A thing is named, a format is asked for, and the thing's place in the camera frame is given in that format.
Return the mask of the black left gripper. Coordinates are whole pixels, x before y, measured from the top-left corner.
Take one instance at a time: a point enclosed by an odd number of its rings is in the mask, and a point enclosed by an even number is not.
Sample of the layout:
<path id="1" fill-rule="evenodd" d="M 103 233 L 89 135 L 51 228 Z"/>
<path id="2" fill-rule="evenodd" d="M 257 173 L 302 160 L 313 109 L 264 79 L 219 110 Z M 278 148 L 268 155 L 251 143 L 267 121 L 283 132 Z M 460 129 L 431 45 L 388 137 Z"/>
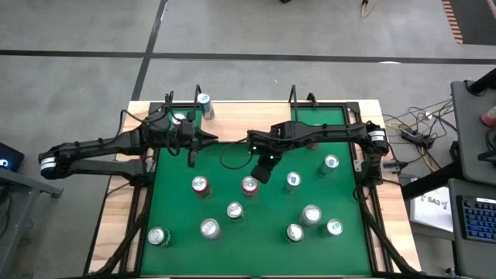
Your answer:
<path id="1" fill-rule="evenodd" d="M 211 133 L 207 133 L 203 130 L 198 131 L 198 136 L 201 137 L 201 139 L 196 140 L 196 127 L 195 127 L 195 135 L 194 138 L 190 141 L 187 142 L 181 142 L 178 137 L 177 137 L 177 131 L 178 129 L 175 130 L 175 141 L 176 141 L 176 146 L 180 148 L 185 148 L 188 150 L 188 167 L 194 167 L 195 166 L 195 158 L 198 153 L 198 146 L 199 147 L 208 147 L 213 144 L 217 144 L 218 137 L 216 135 L 213 135 Z"/>

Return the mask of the red can with black label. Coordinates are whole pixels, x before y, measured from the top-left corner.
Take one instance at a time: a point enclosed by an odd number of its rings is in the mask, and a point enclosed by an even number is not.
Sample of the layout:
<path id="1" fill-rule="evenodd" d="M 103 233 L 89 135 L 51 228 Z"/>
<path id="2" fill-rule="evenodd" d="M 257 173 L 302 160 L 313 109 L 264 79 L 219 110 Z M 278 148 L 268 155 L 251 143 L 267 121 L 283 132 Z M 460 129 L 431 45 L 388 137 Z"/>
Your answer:
<path id="1" fill-rule="evenodd" d="M 200 198 L 209 198 L 212 195 L 209 180 L 204 176 L 194 177 L 191 182 L 191 188 Z"/>

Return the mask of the white silver soda can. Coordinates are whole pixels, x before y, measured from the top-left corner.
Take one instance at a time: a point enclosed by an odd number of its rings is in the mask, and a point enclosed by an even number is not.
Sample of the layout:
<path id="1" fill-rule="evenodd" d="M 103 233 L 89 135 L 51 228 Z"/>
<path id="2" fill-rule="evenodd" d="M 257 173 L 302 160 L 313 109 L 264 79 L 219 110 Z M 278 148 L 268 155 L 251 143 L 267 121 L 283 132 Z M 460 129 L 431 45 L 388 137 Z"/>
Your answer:
<path id="1" fill-rule="evenodd" d="M 322 211 L 317 205 L 306 205 L 299 217 L 300 223 L 305 226 L 317 224 L 322 217 Z"/>

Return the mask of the green Sprite can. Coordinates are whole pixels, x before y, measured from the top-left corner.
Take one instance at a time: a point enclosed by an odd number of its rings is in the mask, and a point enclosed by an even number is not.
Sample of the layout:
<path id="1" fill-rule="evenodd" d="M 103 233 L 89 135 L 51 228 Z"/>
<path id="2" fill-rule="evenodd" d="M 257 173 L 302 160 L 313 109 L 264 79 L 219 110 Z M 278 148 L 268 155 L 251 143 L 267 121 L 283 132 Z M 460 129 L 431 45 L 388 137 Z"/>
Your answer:
<path id="1" fill-rule="evenodd" d="M 147 239 L 153 246 L 168 246 L 171 241 L 171 232 L 163 227 L 154 227 L 148 232 Z"/>
<path id="2" fill-rule="evenodd" d="M 228 204 L 226 213 L 229 219 L 233 222 L 243 221 L 244 218 L 243 206 L 237 201 L 233 201 Z"/>
<path id="3" fill-rule="evenodd" d="M 305 232 L 299 224 L 291 223 L 286 228 L 285 237 L 289 243 L 298 243 L 304 239 Z"/>

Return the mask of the orange-red Fanta can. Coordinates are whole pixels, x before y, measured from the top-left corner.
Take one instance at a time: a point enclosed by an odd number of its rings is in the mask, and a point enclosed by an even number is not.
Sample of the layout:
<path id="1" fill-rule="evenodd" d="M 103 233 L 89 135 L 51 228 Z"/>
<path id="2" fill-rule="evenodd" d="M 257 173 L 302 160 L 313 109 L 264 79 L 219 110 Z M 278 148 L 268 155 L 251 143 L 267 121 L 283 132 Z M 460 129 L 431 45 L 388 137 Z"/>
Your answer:
<path id="1" fill-rule="evenodd" d="M 244 196 L 253 198 L 259 191 L 259 181 L 252 176 L 244 177 L 241 183 L 241 190 Z"/>

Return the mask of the green can right middle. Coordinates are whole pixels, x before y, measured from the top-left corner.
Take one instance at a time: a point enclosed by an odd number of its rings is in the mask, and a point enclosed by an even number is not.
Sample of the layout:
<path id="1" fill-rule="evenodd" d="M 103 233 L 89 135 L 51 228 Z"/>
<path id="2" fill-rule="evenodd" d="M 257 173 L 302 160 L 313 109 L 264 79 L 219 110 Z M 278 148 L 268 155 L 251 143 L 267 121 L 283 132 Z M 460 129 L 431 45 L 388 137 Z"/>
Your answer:
<path id="1" fill-rule="evenodd" d="M 301 185 L 301 175 L 298 172 L 292 171 L 288 173 L 285 181 L 284 192 L 292 194 L 299 189 Z"/>

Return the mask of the silver and red soda can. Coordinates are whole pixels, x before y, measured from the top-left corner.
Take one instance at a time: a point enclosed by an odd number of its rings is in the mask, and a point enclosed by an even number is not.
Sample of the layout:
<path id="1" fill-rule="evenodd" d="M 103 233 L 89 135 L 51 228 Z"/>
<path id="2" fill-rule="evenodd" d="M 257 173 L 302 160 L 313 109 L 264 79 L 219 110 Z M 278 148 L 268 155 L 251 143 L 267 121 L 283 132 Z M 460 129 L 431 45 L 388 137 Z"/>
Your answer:
<path id="1" fill-rule="evenodd" d="M 215 219 L 205 219 L 201 222 L 200 232 L 206 239 L 218 239 L 222 235 L 219 223 Z"/>

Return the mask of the green can bottom right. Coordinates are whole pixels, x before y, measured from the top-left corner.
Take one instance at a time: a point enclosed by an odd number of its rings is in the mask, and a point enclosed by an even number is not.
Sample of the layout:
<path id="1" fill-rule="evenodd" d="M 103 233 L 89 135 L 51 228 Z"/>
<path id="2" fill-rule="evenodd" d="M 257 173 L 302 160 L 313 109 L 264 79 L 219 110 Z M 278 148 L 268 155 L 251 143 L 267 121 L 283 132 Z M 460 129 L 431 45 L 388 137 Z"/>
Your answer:
<path id="1" fill-rule="evenodd" d="M 338 219 L 330 219 L 319 226 L 319 235 L 322 237 L 339 236 L 343 232 L 343 224 Z"/>

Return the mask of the black desk support beam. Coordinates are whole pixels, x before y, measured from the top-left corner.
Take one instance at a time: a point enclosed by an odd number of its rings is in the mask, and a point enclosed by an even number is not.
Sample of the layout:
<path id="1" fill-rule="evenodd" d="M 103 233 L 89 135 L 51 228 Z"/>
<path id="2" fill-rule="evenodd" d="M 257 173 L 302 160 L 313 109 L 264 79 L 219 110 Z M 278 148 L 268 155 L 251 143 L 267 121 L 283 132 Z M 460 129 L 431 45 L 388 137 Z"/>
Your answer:
<path id="1" fill-rule="evenodd" d="M 451 164 L 448 164 L 427 176 L 402 186 L 401 193 L 404 200 L 417 198 L 418 196 L 446 185 L 451 178 L 461 178 L 462 176 L 461 162 L 459 160 L 453 161 Z"/>

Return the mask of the white SA3 sign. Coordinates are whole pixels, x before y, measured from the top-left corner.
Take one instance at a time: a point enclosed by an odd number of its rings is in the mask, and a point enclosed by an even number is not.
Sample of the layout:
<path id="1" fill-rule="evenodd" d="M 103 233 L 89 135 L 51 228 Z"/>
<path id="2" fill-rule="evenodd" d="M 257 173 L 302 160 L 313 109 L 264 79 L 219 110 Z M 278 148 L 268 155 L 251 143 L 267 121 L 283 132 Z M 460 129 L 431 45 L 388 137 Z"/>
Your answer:
<path id="1" fill-rule="evenodd" d="M 453 217 L 448 187 L 437 188 L 410 200 L 412 222 L 453 232 Z"/>

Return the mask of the grey side table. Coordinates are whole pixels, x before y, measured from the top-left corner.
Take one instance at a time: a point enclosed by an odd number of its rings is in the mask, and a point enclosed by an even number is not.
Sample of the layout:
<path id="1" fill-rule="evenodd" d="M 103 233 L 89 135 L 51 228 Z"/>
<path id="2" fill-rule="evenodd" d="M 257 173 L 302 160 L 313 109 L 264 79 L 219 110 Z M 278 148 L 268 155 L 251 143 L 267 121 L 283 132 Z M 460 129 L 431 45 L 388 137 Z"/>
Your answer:
<path id="1" fill-rule="evenodd" d="M 62 192 L 60 188 L 0 168 L 0 279 L 6 279 L 39 195 L 59 198 Z"/>

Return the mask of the black device blue light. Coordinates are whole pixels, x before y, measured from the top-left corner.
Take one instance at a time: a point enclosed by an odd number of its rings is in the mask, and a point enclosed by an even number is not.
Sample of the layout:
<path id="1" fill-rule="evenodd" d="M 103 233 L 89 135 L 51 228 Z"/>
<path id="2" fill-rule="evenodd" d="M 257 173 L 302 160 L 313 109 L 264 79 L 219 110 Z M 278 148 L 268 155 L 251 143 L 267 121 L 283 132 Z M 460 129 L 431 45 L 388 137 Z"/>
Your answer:
<path id="1" fill-rule="evenodd" d="M 25 155 L 14 148 L 0 143 L 0 167 L 17 172 Z"/>

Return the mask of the black backlit keyboard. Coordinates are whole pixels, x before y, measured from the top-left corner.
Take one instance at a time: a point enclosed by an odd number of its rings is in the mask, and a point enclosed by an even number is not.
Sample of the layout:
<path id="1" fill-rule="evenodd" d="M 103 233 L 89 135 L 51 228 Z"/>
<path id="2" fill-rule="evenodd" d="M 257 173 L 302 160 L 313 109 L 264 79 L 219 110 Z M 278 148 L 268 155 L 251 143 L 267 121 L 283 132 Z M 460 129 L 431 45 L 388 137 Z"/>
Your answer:
<path id="1" fill-rule="evenodd" d="M 464 239 L 496 243 L 496 199 L 457 195 L 456 206 Z"/>

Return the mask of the pink drink can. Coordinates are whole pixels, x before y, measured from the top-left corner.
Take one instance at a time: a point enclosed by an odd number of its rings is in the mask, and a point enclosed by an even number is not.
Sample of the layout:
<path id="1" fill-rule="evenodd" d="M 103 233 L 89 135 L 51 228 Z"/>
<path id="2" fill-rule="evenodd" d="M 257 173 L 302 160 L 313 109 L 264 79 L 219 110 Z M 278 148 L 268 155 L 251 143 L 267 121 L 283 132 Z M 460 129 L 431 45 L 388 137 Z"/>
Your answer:
<path id="1" fill-rule="evenodd" d="M 496 106 L 490 108 L 480 116 L 481 122 L 487 127 L 496 127 Z"/>

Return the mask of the black stand pole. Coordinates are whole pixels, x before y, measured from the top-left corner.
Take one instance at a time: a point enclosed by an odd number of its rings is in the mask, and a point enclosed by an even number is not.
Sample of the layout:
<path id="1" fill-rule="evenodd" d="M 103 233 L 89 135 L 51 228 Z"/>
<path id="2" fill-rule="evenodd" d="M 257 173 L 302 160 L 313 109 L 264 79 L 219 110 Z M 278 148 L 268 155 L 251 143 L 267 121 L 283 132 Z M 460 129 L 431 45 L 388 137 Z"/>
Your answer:
<path id="1" fill-rule="evenodd" d="M 465 85 L 468 92 L 475 96 L 483 95 L 487 89 L 496 90 L 496 67 L 476 81 L 465 81 Z"/>

